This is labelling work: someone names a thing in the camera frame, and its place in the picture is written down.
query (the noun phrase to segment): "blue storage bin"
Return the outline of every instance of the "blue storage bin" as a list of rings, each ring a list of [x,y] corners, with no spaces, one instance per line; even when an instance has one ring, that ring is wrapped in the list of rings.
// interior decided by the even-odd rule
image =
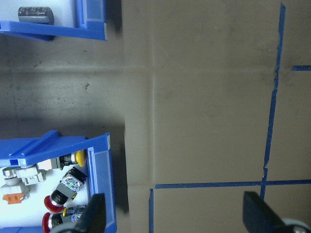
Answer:
[[[74,0],[74,27],[0,20],[0,33],[49,41],[51,35],[106,40],[105,0]]]
[[[15,138],[0,140],[0,148],[0,167],[29,166],[47,159],[56,158],[65,154],[86,149],[89,194],[88,200],[90,200],[94,194],[105,194],[105,233],[116,233],[116,208],[114,200],[109,133],[105,133],[104,135],[95,138],[86,139],[84,136],[59,136],[58,131],[49,131],[40,138]],[[43,230],[39,226],[16,226],[0,229],[0,233],[17,232],[42,233]]]

